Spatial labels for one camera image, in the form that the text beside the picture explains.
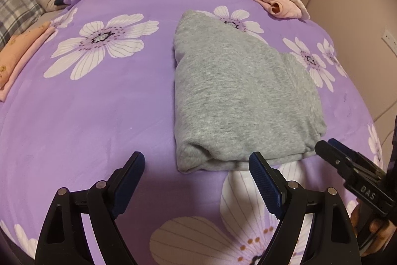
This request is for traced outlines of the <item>right hand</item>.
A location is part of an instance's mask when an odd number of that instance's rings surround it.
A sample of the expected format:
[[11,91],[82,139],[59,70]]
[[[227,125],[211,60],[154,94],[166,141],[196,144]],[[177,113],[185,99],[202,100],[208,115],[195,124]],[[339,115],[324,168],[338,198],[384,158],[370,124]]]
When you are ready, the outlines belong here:
[[[351,213],[351,222],[356,233],[360,216],[359,209],[360,204],[358,204]],[[379,252],[393,236],[394,232],[396,231],[396,226],[390,221],[387,223],[379,219],[374,219],[369,226],[369,230],[372,234],[374,234],[374,237],[372,243],[369,245],[366,251],[362,253],[363,257]]]

